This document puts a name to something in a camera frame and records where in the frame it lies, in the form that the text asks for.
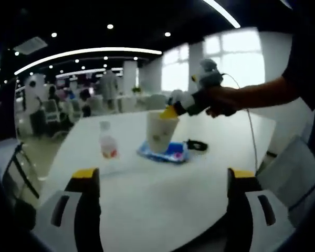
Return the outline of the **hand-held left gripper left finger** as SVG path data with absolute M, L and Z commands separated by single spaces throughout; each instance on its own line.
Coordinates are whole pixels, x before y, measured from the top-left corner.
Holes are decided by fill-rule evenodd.
M 103 251 L 99 197 L 99 169 L 74 172 L 38 209 L 32 233 L 48 251 Z

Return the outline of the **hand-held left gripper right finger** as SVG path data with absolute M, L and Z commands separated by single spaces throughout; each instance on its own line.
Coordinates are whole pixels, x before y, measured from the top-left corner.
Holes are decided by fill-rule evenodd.
M 287 207 L 253 172 L 229 168 L 227 197 L 225 251 L 277 251 L 294 233 Z

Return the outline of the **person's right hand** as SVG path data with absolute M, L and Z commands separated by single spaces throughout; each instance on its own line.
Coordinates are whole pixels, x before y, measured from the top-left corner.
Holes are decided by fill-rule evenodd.
M 211 87 L 206 92 L 206 96 L 210 101 L 210 107 L 206 109 L 206 114 L 212 118 L 221 115 L 227 117 L 233 115 L 243 108 L 238 97 L 239 95 L 238 89 Z

